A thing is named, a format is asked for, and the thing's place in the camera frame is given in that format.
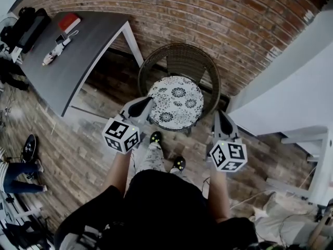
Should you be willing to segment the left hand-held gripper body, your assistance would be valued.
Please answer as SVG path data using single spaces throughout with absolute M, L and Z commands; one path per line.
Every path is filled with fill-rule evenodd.
M 102 135 L 109 148 L 127 154 L 140 143 L 140 134 L 143 126 L 154 106 L 150 96 L 136 98 L 126 103 L 120 112 L 109 118 Z

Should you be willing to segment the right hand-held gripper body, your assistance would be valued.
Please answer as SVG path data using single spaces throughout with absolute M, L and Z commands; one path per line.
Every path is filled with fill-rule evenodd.
M 222 110 L 214 113 L 209 162 L 217 171 L 237 172 L 247 163 L 247 148 L 242 143 L 238 127 Z

